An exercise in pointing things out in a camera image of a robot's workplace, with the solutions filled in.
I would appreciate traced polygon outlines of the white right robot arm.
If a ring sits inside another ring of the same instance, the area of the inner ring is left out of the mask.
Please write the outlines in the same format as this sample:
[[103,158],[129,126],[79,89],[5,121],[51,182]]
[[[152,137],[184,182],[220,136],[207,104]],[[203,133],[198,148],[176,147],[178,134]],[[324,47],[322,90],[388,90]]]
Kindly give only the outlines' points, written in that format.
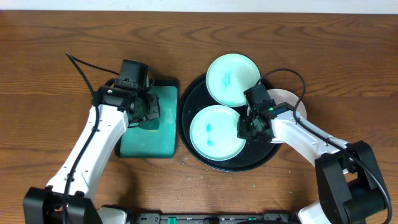
[[297,212],[299,223],[362,223],[383,210],[392,221],[391,198],[366,142],[335,138],[287,103],[240,117],[238,137],[286,143],[314,166],[319,201]]

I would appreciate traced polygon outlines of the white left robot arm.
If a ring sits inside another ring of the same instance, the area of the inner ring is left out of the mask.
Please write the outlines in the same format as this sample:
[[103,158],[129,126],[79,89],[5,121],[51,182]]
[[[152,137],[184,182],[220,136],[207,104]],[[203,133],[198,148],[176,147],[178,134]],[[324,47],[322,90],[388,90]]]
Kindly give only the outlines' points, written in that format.
[[160,116],[159,98],[137,88],[101,86],[92,93],[85,127],[45,188],[31,187],[23,200],[26,223],[132,223],[116,205],[100,209],[94,199],[104,168],[122,135]]

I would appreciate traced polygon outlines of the white pink plate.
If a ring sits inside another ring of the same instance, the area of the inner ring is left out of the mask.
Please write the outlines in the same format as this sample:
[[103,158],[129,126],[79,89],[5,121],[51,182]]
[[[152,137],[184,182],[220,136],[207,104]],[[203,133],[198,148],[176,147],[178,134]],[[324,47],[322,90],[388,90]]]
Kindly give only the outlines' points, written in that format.
[[307,112],[299,97],[283,89],[268,90],[268,94],[275,101],[271,118],[274,144],[286,143],[292,147],[306,145],[310,142],[309,133],[298,124],[297,118],[305,119]]

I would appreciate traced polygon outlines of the green yellow scrub sponge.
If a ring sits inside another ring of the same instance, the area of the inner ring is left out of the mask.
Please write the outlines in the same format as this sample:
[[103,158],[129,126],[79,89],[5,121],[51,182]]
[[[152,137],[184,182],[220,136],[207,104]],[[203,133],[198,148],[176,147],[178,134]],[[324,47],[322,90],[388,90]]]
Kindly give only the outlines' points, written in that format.
[[146,120],[140,123],[139,128],[149,131],[158,130],[160,127],[159,119]]

